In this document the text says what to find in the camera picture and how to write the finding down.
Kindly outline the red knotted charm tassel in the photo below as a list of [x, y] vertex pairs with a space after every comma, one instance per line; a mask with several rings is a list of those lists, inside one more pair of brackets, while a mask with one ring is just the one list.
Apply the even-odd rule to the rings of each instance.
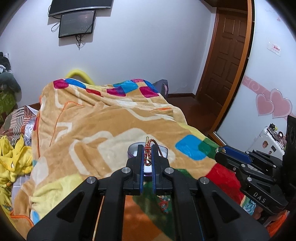
[[169, 213], [169, 204], [170, 204], [170, 196], [166, 195], [158, 195], [159, 199], [159, 207], [161, 208], [161, 211], [165, 214]]

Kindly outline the colourful patchwork fleece blanket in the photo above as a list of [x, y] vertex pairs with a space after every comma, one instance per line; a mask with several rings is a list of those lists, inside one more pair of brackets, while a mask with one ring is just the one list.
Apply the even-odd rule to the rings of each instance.
[[168, 149], [173, 168], [208, 177], [239, 205], [246, 202], [235, 174], [215, 162], [217, 144], [189, 126], [148, 81], [94, 86], [58, 79], [44, 87], [40, 104], [33, 169], [11, 214], [23, 237], [85, 178], [104, 178], [123, 167], [129, 146], [146, 138]]

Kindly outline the yellow foam tube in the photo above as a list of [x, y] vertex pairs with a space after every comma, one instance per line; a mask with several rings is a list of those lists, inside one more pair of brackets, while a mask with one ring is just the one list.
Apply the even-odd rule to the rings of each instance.
[[66, 78], [80, 77], [86, 84], [95, 85], [94, 81], [82, 70], [73, 69], [66, 74]]

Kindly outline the white wall notice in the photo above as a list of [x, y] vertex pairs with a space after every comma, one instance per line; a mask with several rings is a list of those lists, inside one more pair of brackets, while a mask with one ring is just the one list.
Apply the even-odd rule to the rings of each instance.
[[276, 54], [277, 56], [281, 56], [281, 48], [280, 46], [273, 44], [271, 42], [268, 42], [267, 44], [267, 49], [271, 52], [273, 52], [274, 54]]

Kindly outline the pile of dark clothes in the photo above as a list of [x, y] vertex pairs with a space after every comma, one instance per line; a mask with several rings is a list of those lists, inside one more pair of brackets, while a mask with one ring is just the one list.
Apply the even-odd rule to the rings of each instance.
[[1, 90], [12, 91], [14, 93], [21, 92], [21, 87], [16, 81], [11, 71], [11, 64], [8, 54], [1, 52]]

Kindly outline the dark bag behind bed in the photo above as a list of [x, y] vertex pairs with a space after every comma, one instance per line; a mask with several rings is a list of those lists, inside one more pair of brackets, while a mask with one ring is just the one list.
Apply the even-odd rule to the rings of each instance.
[[168, 99], [169, 94], [169, 85], [166, 79], [158, 80], [157, 82], [152, 84], [154, 88], [164, 97], [164, 99]]

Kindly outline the brown wooden door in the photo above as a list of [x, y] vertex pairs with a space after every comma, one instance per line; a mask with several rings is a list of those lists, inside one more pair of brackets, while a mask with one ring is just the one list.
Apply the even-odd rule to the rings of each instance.
[[216, 8], [209, 52], [196, 92], [217, 130], [234, 97], [246, 63], [252, 28], [252, 1], [208, 1]]

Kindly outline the green patterned cloth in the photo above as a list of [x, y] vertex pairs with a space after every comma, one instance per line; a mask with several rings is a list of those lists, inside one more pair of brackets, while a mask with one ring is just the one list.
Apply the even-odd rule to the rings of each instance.
[[0, 108], [1, 108], [1, 124], [4, 123], [6, 117], [15, 109], [16, 100], [15, 95], [11, 91], [1, 91], [1, 100], [0, 100]]

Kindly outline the pink heart wall stickers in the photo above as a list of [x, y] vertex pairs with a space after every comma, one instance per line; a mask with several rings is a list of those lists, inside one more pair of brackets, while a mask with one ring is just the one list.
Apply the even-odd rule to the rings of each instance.
[[259, 116], [271, 114], [273, 119], [284, 118], [285, 120], [289, 115], [295, 117], [292, 102], [284, 98], [278, 89], [269, 91], [246, 75], [243, 77], [242, 84], [256, 93], [255, 103]]

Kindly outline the wall-mounted black monitor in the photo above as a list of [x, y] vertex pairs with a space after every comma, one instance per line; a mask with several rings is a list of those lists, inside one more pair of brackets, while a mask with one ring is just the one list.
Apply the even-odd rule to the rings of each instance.
[[96, 11], [74, 11], [61, 15], [59, 38], [91, 34]]

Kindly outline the white appliance with stickers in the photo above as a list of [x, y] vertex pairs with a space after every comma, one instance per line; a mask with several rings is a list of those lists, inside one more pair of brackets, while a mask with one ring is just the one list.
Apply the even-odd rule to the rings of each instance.
[[285, 154], [285, 146], [285, 135], [271, 123], [260, 132], [247, 151], [261, 151], [282, 160]]

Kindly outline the wall-mounted black television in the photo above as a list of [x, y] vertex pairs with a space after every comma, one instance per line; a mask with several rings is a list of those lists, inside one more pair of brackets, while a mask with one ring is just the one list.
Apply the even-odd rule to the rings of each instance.
[[60, 15], [71, 11], [90, 9], [110, 9], [113, 0], [52, 0], [49, 16]]

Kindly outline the purple heart-shaped tin box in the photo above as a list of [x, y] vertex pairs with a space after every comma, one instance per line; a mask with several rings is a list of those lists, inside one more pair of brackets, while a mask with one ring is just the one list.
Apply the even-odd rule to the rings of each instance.
[[152, 146], [157, 145], [159, 156], [162, 156], [165, 158], [168, 157], [168, 149], [164, 146], [160, 146], [156, 142], [156, 140], [152, 138], [148, 138], [145, 141], [145, 143], [144, 142], [133, 143], [128, 147], [127, 154], [129, 158], [137, 156], [137, 149], [139, 145], [142, 145], [144, 147], [144, 176], [151, 177], [152, 176]]

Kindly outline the yellow cloth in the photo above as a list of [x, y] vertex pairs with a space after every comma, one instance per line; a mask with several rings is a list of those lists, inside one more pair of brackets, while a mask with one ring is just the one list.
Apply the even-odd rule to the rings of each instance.
[[32, 148], [25, 145], [23, 137], [20, 137], [15, 145], [12, 145], [7, 136], [1, 137], [1, 208], [6, 215], [13, 210], [11, 202], [11, 187], [16, 179], [31, 173], [33, 169]]

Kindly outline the patterned pillow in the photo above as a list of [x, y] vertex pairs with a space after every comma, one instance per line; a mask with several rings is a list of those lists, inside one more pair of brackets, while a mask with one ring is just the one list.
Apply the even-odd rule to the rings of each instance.
[[11, 145], [15, 145], [20, 136], [25, 134], [25, 127], [35, 120], [38, 111], [29, 105], [22, 106], [10, 113], [1, 126], [1, 137], [6, 136]]

